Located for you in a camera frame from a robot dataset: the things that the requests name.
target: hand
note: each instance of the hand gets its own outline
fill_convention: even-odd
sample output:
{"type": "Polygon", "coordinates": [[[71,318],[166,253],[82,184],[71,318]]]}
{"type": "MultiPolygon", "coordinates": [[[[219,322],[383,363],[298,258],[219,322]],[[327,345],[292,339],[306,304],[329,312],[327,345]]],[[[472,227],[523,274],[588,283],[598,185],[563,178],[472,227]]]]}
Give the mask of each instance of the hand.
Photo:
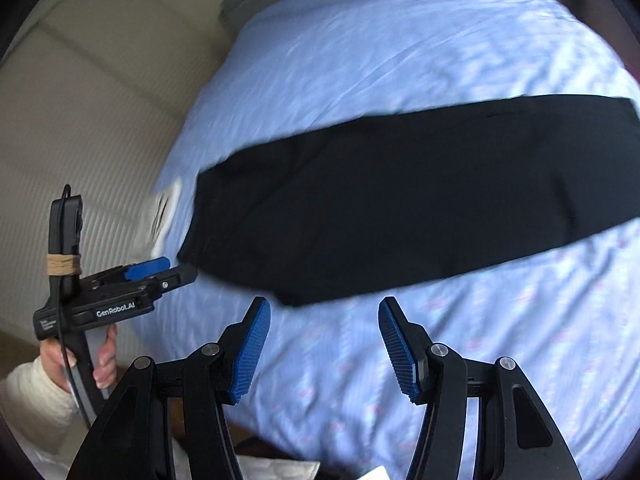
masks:
{"type": "MultiPolygon", "coordinates": [[[[98,388],[107,388],[116,380],[116,336],[118,329],[115,325],[109,327],[107,341],[98,350],[99,366],[94,368],[95,384],[98,388]]],[[[66,355],[69,358],[71,367],[76,365],[75,356],[67,349],[66,355]]],[[[62,357],[60,341],[50,337],[40,343],[40,360],[47,377],[68,394],[71,393],[65,376],[65,361],[62,357]]]]}

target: black cable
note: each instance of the black cable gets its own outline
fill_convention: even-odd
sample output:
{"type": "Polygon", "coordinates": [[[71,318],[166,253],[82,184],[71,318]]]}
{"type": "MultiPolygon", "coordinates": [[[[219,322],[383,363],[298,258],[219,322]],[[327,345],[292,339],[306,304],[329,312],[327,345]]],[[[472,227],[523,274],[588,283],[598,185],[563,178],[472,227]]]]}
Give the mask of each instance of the black cable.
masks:
{"type": "MultiPolygon", "coordinates": [[[[58,241],[60,243],[58,247],[58,254],[63,253],[63,237],[64,229],[62,224],[63,211],[65,208],[66,199],[71,196],[71,186],[66,184],[62,197],[60,197],[60,207],[58,209],[58,218],[56,220],[56,229],[58,231],[58,241]]],[[[69,357],[66,355],[65,337],[62,331],[62,300],[60,298],[60,289],[62,288],[62,276],[49,276],[49,295],[52,306],[56,309],[56,325],[58,327],[58,340],[60,341],[60,348],[62,348],[62,359],[65,362],[66,376],[71,386],[71,391],[76,398],[76,403],[84,419],[84,423],[88,428],[91,427],[89,416],[87,415],[82,399],[78,394],[78,387],[76,386],[76,380],[71,373],[71,366],[69,365],[69,357]]]]}

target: silver screw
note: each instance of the silver screw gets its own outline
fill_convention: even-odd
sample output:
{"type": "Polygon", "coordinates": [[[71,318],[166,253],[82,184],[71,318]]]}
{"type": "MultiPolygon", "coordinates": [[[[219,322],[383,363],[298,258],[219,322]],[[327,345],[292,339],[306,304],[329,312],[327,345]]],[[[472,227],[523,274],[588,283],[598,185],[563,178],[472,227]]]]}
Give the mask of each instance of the silver screw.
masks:
{"type": "Polygon", "coordinates": [[[204,355],[212,356],[216,355],[218,352],[220,352],[220,345],[217,345],[216,343],[207,343],[202,347],[202,353],[204,355]]]}
{"type": "Polygon", "coordinates": [[[142,357],[137,358],[135,361],[133,361],[133,365],[138,369],[138,370],[144,370],[145,368],[147,368],[149,365],[151,364],[151,359],[149,359],[147,356],[143,355],[142,357]]]}
{"type": "Polygon", "coordinates": [[[446,345],[443,345],[442,343],[436,343],[431,347],[431,352],[433,352],[437,356],[444,357],[449,353],[449,349],[447,348],[446,345]]]}
{"type": "Polygon", "coordinates": [[[503,357],[500,359],[500,366],[505,370],[513,370],[516,367],[516,361],[510,357],[503,357]]]}

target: white cloth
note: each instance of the white cloth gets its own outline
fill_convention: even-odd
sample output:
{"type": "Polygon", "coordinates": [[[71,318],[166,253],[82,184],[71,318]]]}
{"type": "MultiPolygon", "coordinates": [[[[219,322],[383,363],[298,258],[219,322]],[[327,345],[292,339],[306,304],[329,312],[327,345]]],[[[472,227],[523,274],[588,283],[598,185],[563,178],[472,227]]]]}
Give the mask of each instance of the white cloth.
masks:
{"type": "MultiPolygon", "coordinates": [[[[69,464],[57,455],[60,444],[76,416],[68,393],[46,375],[38,357],[18,366],[0,381],[0,413],[28,459],[45,480],[65,480],[69,464]]],[[[175,477],[190,480],[186,453],[174,441],[175,477]]],[[[239,456],[246,480],[313,480],[317,462],[294,462],[239,456]]]]}

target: bed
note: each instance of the bed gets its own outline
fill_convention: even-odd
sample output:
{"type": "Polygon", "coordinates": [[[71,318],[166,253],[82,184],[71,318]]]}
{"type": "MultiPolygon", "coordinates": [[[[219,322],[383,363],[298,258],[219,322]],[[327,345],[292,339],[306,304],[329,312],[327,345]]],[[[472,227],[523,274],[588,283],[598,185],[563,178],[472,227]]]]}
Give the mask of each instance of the bed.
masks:
{"type": "MultiPolygon", "coordinates": [[[[191,109],[156,183],[175,203],[153,256],[175,262],[197,174],[245,146],[366,114],[539,94],[640,103],[612,48],[555,0],[280,1],[242,28],[191,109]]],[[[377,305],[393,295],[463,357],[516,359],[583,478],[604,478],[640,428],[639,259],[635,219],[439,282],[295,310],[271,297],[254,384],[228,418],[347,476],[383,465],[404,478],[424,411],[400,393],[378,331],[377,305]]],[[[134,326],[156,360],[182,358],[260,292],[200,276],[134,326]]],[[[461,479],[471,478],[476,423],[471,406],[461,479]]]]}

